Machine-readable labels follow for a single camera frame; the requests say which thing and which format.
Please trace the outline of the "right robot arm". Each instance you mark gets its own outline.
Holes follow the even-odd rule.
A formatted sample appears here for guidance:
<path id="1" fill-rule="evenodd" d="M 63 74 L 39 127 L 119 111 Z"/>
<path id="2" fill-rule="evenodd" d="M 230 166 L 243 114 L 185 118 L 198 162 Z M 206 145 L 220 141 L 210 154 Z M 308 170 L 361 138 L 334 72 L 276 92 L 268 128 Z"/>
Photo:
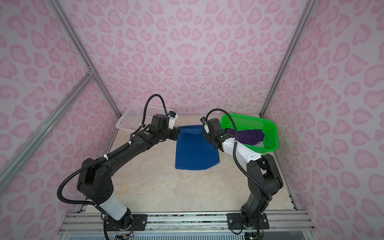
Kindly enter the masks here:
<path id="1" fill-rule="evenodd" d="M 248 179 L 250 196 L 241 207 L 242 225 L 247 229 L 260 230 L 265 219 L 264 211 L 284 183 L 274 157 L 262 155 L 247 145 L 261 140 L 261 130 L 236 131 L 223 129 L 218 119 L 201 118 L 202 132 L 216 150 L 231 155 L 236 166 Z"/>

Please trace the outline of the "blue towel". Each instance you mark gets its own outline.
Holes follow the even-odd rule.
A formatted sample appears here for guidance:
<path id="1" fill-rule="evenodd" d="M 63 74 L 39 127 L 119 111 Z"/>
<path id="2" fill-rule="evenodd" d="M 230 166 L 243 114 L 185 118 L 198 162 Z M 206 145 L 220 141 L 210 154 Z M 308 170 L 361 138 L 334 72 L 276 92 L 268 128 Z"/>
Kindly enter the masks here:
<path id="1" fill-rule="evenodd" d="M 175 168 L 202 171 L 220 163 L 218 150 L 205 139 L 201 125 L 181 126 L 177 139 Z"/>

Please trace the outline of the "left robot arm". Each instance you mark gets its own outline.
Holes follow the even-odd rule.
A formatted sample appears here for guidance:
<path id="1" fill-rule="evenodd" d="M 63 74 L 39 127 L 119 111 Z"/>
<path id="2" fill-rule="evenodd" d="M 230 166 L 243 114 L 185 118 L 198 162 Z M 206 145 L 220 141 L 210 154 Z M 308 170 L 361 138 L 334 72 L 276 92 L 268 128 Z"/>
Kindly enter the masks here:
<path id="1" fill-rule="evenodd" d="M 131 140 L 108 155 L 93 161 L 87 159 L 79 173 L 77 189 L 92 201 L 103 215 L 105 225 L 114 230 L 133 228 L 131 211 L 115 195 L 112 176 L 130 160 L 166 140 L 176 141 L 180 129 L 175 127 L 178 115 L 156 114 L 151 124 L 138 131 Z"/>

